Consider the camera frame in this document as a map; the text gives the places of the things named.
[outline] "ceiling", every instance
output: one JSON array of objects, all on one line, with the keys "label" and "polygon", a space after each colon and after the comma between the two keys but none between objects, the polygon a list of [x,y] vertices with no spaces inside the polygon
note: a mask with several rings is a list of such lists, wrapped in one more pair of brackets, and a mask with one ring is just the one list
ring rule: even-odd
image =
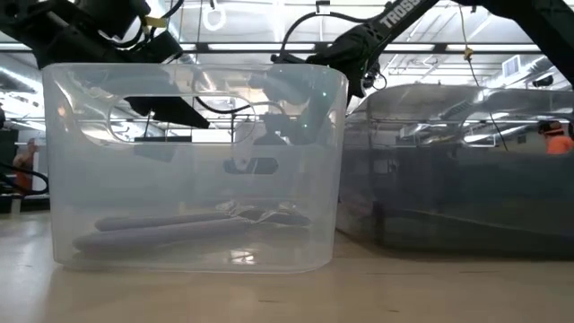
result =
[{"label": "ceiling", "polygon": [[[176,0],[148,0],[152,15],[165,13],[166,8]],[[331,12],[339,12],[358,18],[368,18],[382,11],[380,0],[332,0]],[[574,0],[566,0],[574,7]],[[186,0],[182,9],[171,18],[170,31],[179,34],[182,42],[280,42],[289,27],[303,14],[315,11],[312,0],[215,0],[216,10],[209,1]],[[471,13],[470,7],[463,8],[465,32],[469,43],[531,43],[527,35],[513,22],[489,14],[482,7]],[[354,24],[332,17],[315,17],[302,23],[291,35],[290,42],[332,41],[349,30]],[[463,24],[458,5],[450,1],[439,1],[395,42],[416,43],[461,43]],[[0,44],[14,42],[0,33]],[[35,66],[35,59],[29,53],[0,54],[10,56],[26,65]],[[474,55],[474,72],[479,82],[499,74],[501,64],[513,55]],[[198,54],[201,64],[269,64],[270,54]],[[474,78],[462,55],[446,54],[383,54],[380,56],[383,74],[388,85],[404,83],[473,84]]]}]

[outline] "fluorescent light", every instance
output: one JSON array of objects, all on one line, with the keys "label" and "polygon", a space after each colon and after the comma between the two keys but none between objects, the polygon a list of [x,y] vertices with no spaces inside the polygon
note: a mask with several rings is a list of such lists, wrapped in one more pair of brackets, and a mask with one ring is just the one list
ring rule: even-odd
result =
[{"label": "fluorescent light", "polygon": [[509,115],[509,113],[507,113],[507,112],[492,113],[491,118],[493,118],[493,119],[504,118],[504,117],[507,117],[508,115]]},{"label": "fluorescent light", "polygon": [[513,134],[513,133],[515,133],[515,132],[517,132],[518,130],[523,129],[523,128],[524,128],[524,126],[522,126],[522,127],[513,127],[513,128],[510,128],[510,129],[502,130],[502,131],[500,131],[500,135],[510,135],[510,134]]},{"label": "fluorescent light", "polygon": [[1,66],[0,66],[0,71],[2,71],[2,73],[4,73],[4,74],[8,74],[12,78],[15,78],[16,80],[18,80],[18,81],[20,81],[26,85],[29,85],[32,89],[34,89],[34,91],[36,91],[36,93],[34,95],[37,95],[37,96],[39,95],[40,98],[42,97],[41,93],[44,90],[44,87],[42,86],[42,82],[38,82],[34,79],[31,79],[28,76],[15,73],[15,72],[13,72],[7,68],[1,67]]},{"label": "fluorescent light", "polygon": [[[464,127],[470,126],[471,124],[486,123],[492,124],[492,120],[487,118],[485,120],[467,120],[463,124]],[[533,125],[537,124],[538,120],[499,120],[496,121],[497,125]],[[561,121],[562,124],[568,125],[569,121]]]},{"label": "fluorescent light", "polygon": [[387,51],[427,51],[433,50],[432,44],[388,44],[385,47]]},{"label": "fluorescent light", "polygon": [[21,43],[2,43],[0,50],[30,50],[30,48]]},{"label": "fluorescent light", "polygon": [[18,126],[24,126],[24,127],[30,127],[32,129],[36,129],[36,130],[40,130],[40,131],[46,131],[46,126],[38,123],[38,122],[16,122],[16,121],[12,121],[13,124],[18,125]]},{"label": "fluorescent light", "polygon": [[41,117],[44,115],[44,109],[41,107],[34,107],[31,104],[24,103],[12,97],[4,97],[4,106],[2,109],[4,109],[6,112],[11,112],[21,117]]},{"label": "fluorescent light", "polygon": [[[281,44],[209,44],[211,50],[280,50]],[[286,50],[313,50],[315,44],[287,44]]]},{"label": "fluorescent light", "polygon": [[[474,51],[540,51],[540,48],[535,44],[468,44],[468,47]],[[465,48],[465,44],[447,45],[447,50],[449,51],[464,51]]]},{"label": "fluorescent light", "polygon": [[473,142],[477,142],[477,141],[483,140],[485,138],[488,138],[490,136],[491,135],[466,135],[465,141],[467,143],[473,143]]},{"label": "fluorescent light", "polygon": [[196,44],[179,44],[183,50],[196,50]]}]

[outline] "ceiling duct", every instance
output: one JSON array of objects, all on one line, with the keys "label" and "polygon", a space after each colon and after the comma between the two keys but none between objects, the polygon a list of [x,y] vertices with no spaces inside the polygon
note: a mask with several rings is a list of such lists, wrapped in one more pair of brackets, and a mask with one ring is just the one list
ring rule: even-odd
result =
[{"label": "ceiling duct", "polygon": [[42,95],[42,78],[38,69],[6,54],[0,54],[0,89]]},{"label": "ceiling duct", "polygon": [[529,55],[517,55],[510,60],[517,60],[518,70],[508,75],[508,70],[502,68],[498,73],[484,80],[482,86],[490,89],[501,89],[517,83],[525,83],[534,80],[554,67],[548,57],[533,57]]}]

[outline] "hanging wire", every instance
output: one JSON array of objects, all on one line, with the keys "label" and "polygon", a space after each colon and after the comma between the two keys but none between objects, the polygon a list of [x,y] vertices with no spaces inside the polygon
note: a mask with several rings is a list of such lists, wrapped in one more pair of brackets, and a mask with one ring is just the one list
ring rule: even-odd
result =
[{"label": "hanging wire", "polygon": [[[460,12],[460,20],[461,20],[461,25],[462,25],[462,30],[463,30],[463,39],[465,40],[465,60],[468,62],[468,65],[470,66],[470,72],[473,75],[474,81],[476,82],[476,86],[480,87],[481,85],[479,84],[478,79],[476,78],[476,74],[474,73],[474,68],[473,68],[473,62],[472,62],[473,51],[468,47],[468,38],[466,37],[466,27],[465,27],[465,15],[463,13],[463,6],[461,4],[458,5],[458,11]],[[500,136],[500,140],[502,141],[502,144],[504,145],[504,149],[506,151],[508,151],[509,148],[506,145],[506,140],[504,139],[504,136],[502,135],[499,126],[496,124],[496,121],[494,120],[494,117],[492,116],[492,112],[489,111],[488,114],[491,116],[491,122],[494,125],[494,127],[496,128],[496,131],[498,132],[498,134]]]}]

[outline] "cable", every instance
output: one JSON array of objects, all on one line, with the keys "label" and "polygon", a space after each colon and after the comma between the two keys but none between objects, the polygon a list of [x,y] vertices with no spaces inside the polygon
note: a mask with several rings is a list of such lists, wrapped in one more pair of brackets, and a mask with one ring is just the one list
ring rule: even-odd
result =
[{"label": "cable", "polygon": [[373,89],[375,89],[375,90],[377,90],[377,91],[385,90],[385,89],[387,88],[387,85],[388,85],[388,80],[387,80],[387,78],[386,78],[381,72],[378,72],[378,75],[379,75],[380,77],[382,77],[383,80],[385,80],[385,86],[383,86],[382,88],[378,89],[378,88],[375,86],[375,84],[373,83]]},{"label": "cable", "polygon": [[[170,24],[170,18],[171,16],[177,11],[179,10],[179,8],[181,7],[181,5],[183,5],[184,0],[178,0],[176,2],[176,5],[171,6],[171,8],[161,17],[163,19],[168,19],[167,24]],[[150,38],[153,39],[153,37],[155,36],[155,31],[157,30],[156,27],[152,27],[152,29],[150,30]]]},{"label": "cable", "polygon": [[207,103],[205,103],[199,97],[196,97],[196,100],[197,100],[197,103],[199,103],[206,110],[211,111],[213,113],[217,113],[217,114],[234,114],[234,113],[241,112],[244,109],[253,108],[253,107],[259,106],[259,105],[274,106],[275,108],[278,108],[283,114],[285,114],[285,110],[283,109],[283,107],[281,107],[279,104],[277,104],[276,102],[273,102],[273,101],[262,101],[262,102],[252,103],[252,104],[246,104],[243,107],[239,107],[239,108],[235,108],[235,109],[220,110],[220,109],[215,109],[215,108],[210,107],[209,105],[207,105]]},{"label": "cable", "polygon": [[143,131],[143,138],[147,137],[147,127],[150,125],[150,118],[152,117],[152,112],[147,115],[147,121],[145,122],[145,131]]},{"label": "cable", "polygon": [[44,181],[44,183],[46,183],[46,187],[44,189],[41,189],[41,190],[28,189],[28,188],[24,188],[24,187],[22,187],[16,183],[14,183],[10,179],[8,179],[8,177],[6,175],[4,175],[3,173],[0,172],[0,182],[4,182],[9,187],[15,188],[16,190],[20,191],[20,193],[24,196],[41,195],[41,194],[46,194],[49,191],[49,189],[48,189],[48,177],[42,173],[38,173],[34,170],[26,170],[26,169],[23,169],[20,167],[15,167],[15,166],[3,163],[3,162],[0,162],[0,167],[4,167],[4,168],[7,168],[8,170],[18,171],[18,172],[22,172],[22,173],[29,174],[32,176],[36,176],[36,177],[42,179],[42,181]]},{"label": "cable", "polygon": [[283,37],[283,43],[281,44],[281,49],[279,51],[279,56],[281,56],[284,52],[285,52],[285,46],[287,45],[287,42],[289,41],[289,37],[291,36],[291,34],[295,31],[295,29],[302,24],[303,22],[305,22],[307,19],[316,17],[316,16],[329,16],[329,17],[334,17],[334,18],[339,18],[339,19],[343,19],[346,20],[348,22],[355,22],[355,23],[365,23],[368,22],[370,20],[370,18],[368,19],[360,19],[360,18],[355,18],[355,17],[351,17],[350,15],[346,15],[346,14],[342,14],[342,13],[329,13],[329,14],[319,14],[319,13],[307,13],[305,15],[303,15],[302,17],[300,17],[297,21],[295,21],[291,27],[289,27],[289,29],[287,30],[287,32],[285,33],[285,36]]},{"label": "cable", "polygon": [[31,112],[26,113],[23,117],[15,120],[15,121],[10,121],[12,122],[12,126],[8,128],[8,130],[12,130],[14,127],[16,127],[17,123],[22,122],[22,120],[24,120],[26,117],[28,117],[30,115]]},{"label": "cable", "polygon": [[[458,5],[458,11],[460,12],[460,20],[461,20],[461,25],[462,25],[462,29],[463,29],[463,39],[465,40],[465,61],[468,62],[468,66],[470,67],[470,72],[473,75],[474,81],[476,82],[476,86],[477,87],[481,87],[480,83],[478,82],[478,79],[476,78],[476,74],[474,73],[474,68],[473,68],[473,62],[472,62],[472,55],[473,55],[473,50],[470,49],[468,47],[468,38],[466,37],[466,28],[465,28],[465,15],[463,13],[463,6],[462,5]],[[489,116],[491,116],[491,121],[492,124],[494,125],[494,127],[496,128],[497,133],[500,136],[500,140],[502,141],[502,144],[504,145],[504,149],[508,152],[509,151],[509,147],[506,145],[506,140],[504,140],[504,135],[502,135],[499,125],[496,124],[496,121],[494,120],[494,117],[492,116],[492,112],[488,112]]]},{"label": "cable", "polygon": [[[144,29],[147,26],[147,22],[145,21],[145,17],[142,15],[138,16],[139,20],[140,20],[140,28],[138,29],[137,33],[135,34],[135,36],[123,43],[118,43],[114,40],[109,40],[112,45],[114,45],[116,48],[131,48],[134,45],[138,45],[138,41],[140,40],[140,38],[142,37],[142,34],[144,34]],[[149,39],[149,35],[147,33],[145,33],[145,39],[143,40],[143,43],[146,43],[147,40]]]}]

